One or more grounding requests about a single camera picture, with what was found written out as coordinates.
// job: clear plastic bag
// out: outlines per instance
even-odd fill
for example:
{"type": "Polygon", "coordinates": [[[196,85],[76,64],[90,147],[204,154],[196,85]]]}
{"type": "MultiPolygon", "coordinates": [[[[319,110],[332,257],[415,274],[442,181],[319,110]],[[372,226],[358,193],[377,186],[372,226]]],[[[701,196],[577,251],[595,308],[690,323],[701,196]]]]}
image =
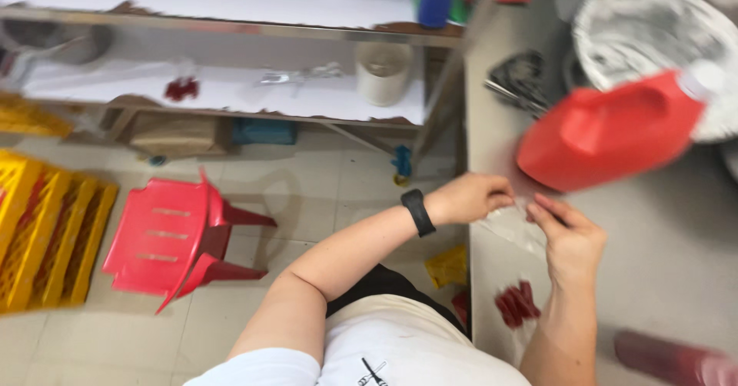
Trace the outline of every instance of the clear plastic bag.
{"type": "Polygon", "coordinates": [[[528,198],[515,198],[513,206],[497,209],[478,223],[515,246],[546,260],[546,235],[536,223],[525,220],[528,216],[525,207],[529,203],[528,198]]]}

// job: black wristband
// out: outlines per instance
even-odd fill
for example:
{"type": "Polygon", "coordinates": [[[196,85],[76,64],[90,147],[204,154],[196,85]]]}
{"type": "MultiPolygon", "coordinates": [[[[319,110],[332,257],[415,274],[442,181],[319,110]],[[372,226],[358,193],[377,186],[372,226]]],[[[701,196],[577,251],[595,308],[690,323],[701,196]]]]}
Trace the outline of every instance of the black wristband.
{"type": "Polygon", "coordinates": [[[422,238],[435,231],[435,227],[431,223],[430,217],[428,217],[428,211],[425,210],[423,193],[420,190],[414,189],[403,194],[400,201],[403,206],[410,210],[412,220],[415,221],[418,228],[418,236],[422,238]]]}

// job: person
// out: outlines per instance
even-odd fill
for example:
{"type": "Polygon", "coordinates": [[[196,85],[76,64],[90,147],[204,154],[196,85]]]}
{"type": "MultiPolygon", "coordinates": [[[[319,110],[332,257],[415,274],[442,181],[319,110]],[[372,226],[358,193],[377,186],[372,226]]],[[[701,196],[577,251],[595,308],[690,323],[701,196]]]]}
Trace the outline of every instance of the person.
{"type": "Polygon", "coordinates": [[[548,238],[552,288],[518,371],[476,350],[447,308],[379,265],[419,230],[471,223],[511,206],[509,181],[466,173],[425,198],[415,192],[412,200],[403,196],[403,206],[338,231],[296,259],[272,283],[226,363],[187,385],[595,384],[595,274],[604,231],[540,194],[527,207],[528,220],[548,238]]]}

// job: white container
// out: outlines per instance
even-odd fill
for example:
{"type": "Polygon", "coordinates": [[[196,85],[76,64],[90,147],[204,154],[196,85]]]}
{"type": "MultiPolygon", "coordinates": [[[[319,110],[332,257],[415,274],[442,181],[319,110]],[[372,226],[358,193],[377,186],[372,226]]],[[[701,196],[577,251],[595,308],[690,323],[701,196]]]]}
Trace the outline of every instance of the white container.
{"type": "Polygon", "coordinates": [[[412,47],[380,42],[356,45],[356,89],[376,106],[397,103],[407,89],[412,47]]]}

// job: white cap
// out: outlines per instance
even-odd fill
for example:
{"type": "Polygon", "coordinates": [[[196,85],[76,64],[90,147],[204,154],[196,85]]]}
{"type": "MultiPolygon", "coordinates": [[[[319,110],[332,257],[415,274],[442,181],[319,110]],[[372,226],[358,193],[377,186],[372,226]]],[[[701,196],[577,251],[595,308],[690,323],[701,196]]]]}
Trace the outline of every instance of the white cap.
{"type": "Polygon", "coordinates": [[[679,75],[681,90],[696,101],[708,101],[725,86],[725,71],[709,60],[697,60],[679,75]]]}

